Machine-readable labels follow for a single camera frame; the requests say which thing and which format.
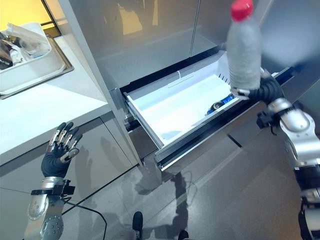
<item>red bottle cap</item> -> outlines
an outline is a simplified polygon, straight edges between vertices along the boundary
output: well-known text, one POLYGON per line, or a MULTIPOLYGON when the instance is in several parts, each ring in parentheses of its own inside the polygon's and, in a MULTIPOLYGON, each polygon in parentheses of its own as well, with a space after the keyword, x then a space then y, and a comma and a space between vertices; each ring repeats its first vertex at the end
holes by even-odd
POLYGON ((254 11, 252 0, 236 0, 231 5, 231 17, 236 22, 241 22, 254 11))

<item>window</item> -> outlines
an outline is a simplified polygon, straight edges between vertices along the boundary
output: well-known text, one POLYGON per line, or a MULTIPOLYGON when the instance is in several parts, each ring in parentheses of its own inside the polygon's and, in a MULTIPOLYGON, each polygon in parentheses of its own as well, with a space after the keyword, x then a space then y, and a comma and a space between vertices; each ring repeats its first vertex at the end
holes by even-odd
POLYGON ((0 30, 5 30, 7 23, 29 22, 40 23, 52 37, 61 35, 44 0, 0 0, 0 30))

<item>silver robotic arm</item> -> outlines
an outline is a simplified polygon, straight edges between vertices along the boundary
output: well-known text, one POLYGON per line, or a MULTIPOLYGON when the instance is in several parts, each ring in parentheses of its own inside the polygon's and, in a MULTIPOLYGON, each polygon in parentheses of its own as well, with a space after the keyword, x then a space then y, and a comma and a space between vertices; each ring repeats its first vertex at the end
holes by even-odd
POLYGON ((260 89, 231 91, 265 102, 268 112, 258 114, 257 124, 260 128, 280 126, 285 134, 284 149, 301 189, 301 237, 320 240, 320 140, 315 134, 315 121, 285 99, 280 85, 266 70, 261 71, 260 89))
POLYGON ((79 153, 76 145, 82 138, 82 134, 76 136, 79 127, 71 129, 72 126, 72 122, 62 123, 49 141, 41 163, 45 178, 41 188, 31 192, 25 240, 58 240, 62 235, 63 197, 72 195, 75 190, 64 177, 71 159, 79 153))

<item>white basket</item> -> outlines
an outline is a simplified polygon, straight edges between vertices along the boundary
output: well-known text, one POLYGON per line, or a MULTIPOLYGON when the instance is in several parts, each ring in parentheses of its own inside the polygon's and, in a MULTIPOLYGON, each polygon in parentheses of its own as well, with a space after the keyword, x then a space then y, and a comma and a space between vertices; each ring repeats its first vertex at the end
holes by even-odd
POLYGON ((50 45, 39 23, 26 23, 21 27, 44 36, 49 52, 30 61, 0 70, 0 95, 11 94, 40 83, 61 73, 66 67, 61 56, 50 45))

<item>open drawer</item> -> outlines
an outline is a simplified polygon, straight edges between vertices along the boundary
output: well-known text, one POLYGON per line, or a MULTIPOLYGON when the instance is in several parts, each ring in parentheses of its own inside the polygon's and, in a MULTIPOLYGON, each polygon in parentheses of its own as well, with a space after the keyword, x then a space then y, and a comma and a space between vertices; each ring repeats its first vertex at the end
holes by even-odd
POLYGON ((228 101, 210 114, 207 111, 229 94, 227 54, 219 51, 166 77, 126 92, 125 96, 130 112, 157 146, 155 161, 165 171, 223 126, 219 116, 231 110, 240 102, 239 99, 228 101))

